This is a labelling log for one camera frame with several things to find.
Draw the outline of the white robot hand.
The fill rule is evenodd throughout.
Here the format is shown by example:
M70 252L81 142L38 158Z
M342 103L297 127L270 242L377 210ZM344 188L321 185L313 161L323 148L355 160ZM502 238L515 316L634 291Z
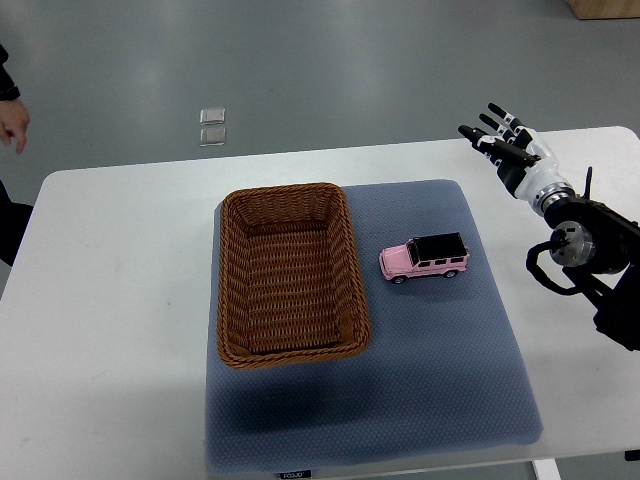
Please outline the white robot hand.
M555 199L574 197L575 189L559 174L559 162L539 133L495 103L488 109L500 120L485 113L479 119L505 142L477 127L460 125L458 132L474 149L496 158L497 174L507 191L535 212L544 212Z

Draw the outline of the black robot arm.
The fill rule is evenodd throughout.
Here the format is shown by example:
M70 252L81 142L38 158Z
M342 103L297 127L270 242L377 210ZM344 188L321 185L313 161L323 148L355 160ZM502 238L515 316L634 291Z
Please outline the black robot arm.
M483 128L459 133L495 166L509 194L527 202L551 228L531 247L526 268L546 289L583 295L596 309L596 330L629 351L639 348L639 225L588 191L577 193L539 133L491 103Z

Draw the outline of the bystander human hand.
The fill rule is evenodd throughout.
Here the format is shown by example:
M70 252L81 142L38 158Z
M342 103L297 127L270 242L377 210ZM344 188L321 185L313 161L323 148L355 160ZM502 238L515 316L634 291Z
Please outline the bystander human hand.
M17 155L21 155L27 144L27 130L30 115L20 99L0 101L1 143L5 147L13 145Z

